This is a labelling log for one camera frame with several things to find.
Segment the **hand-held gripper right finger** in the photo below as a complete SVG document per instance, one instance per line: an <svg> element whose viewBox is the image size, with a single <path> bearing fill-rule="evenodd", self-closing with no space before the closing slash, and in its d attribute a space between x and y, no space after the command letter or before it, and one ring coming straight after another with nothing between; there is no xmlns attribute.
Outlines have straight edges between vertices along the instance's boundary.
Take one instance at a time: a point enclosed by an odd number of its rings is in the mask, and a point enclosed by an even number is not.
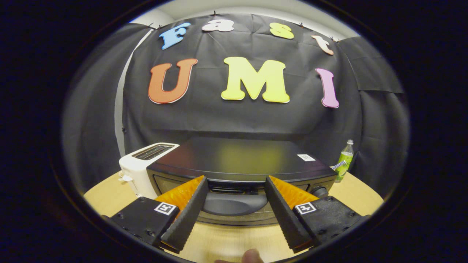
<svg viewBox="0 0 468 263"><path fill-rule="evenodd" d="M324 187L309 193L269 175L264 189L288 247L294 253L330 243L353 231L370 216L331 196Z"/></svg>

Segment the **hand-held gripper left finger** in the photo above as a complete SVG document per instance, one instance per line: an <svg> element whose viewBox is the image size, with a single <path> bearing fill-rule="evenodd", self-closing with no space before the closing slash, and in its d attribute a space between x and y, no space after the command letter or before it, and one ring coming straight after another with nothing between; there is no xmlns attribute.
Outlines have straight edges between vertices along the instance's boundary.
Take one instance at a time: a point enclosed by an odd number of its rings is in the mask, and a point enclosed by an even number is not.
<svg viewBox="0 0 468 263"><path fill-rule="evenodd" d="M153 247L183 250L209 192L204 175L155 199L140 197L110 217L110 223Z"/></svg>

